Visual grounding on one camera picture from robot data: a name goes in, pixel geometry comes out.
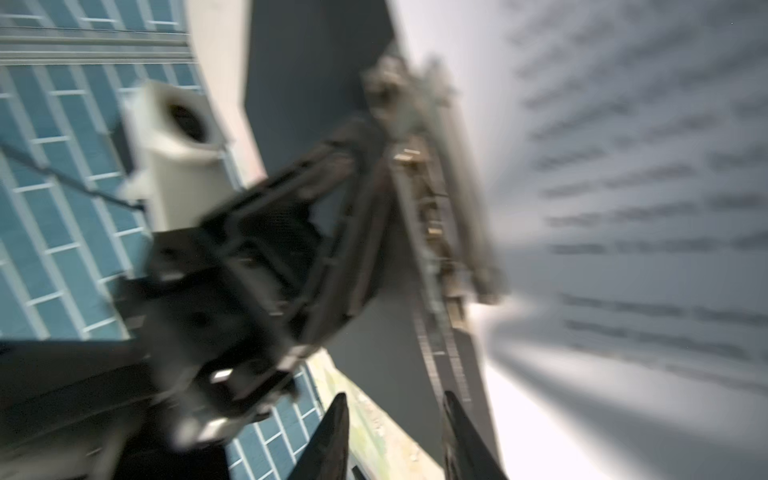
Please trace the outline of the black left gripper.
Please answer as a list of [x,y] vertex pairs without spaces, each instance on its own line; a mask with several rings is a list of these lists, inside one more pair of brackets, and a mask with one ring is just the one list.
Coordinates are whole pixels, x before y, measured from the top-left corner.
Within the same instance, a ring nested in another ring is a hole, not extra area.
[[171,448],[232,440],[297,400],[290,340],[323,345],[371,296],[393,203],[390,135],[352,116],[277,174],[156,233],[114,299],[157,388]]

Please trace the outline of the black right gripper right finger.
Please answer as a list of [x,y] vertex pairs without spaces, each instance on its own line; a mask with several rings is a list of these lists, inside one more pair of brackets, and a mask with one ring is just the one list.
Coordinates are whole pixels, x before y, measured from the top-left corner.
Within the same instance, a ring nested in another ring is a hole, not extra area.
[[444,472],[449,480],[507,480],[452,391],[442,399]]

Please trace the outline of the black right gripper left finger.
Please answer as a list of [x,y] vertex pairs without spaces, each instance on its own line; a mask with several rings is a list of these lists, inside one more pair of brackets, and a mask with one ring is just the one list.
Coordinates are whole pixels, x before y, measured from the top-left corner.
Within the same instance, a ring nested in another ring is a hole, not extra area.
[[302,451],[289,480],[344,480],[349,459],[349,409],[337,394]]

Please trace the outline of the red folder with black inside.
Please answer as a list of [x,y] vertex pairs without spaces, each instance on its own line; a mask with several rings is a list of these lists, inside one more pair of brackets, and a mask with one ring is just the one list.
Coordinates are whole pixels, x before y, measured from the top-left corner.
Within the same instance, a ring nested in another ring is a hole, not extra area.
[[356,456],[381,478],[445,476],[452,391],[501,467],[468,309],[499,303],[503,277],[443,62],[406,59],[383,1],[256,1],[244,106],[271,175],[357,113],[391,138],[371,296],[312,361],[347,396]]

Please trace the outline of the text paper sheet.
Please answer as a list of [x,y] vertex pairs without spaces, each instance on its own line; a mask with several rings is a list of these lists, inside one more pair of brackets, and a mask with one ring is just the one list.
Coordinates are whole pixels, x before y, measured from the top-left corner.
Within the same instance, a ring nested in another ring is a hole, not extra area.
[[394,1],[440,61],[495,263],[512,479],[767,475],[767,5]]

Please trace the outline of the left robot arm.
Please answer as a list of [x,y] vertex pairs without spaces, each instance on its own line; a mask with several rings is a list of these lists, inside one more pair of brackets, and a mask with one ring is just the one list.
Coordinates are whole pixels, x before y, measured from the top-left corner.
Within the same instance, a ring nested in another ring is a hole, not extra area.
[[370,295],[394,138],[351,117],[121,278],[124,341],[1,344],[5,479],[226,479],[226,447]]

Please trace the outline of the aluminium left corner post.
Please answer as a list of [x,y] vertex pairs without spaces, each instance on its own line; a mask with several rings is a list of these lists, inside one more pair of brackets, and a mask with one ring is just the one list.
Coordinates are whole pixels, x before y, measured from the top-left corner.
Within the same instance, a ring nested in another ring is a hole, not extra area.
[[1,64],[102,65],[193,63],[183,33],[3,27]]

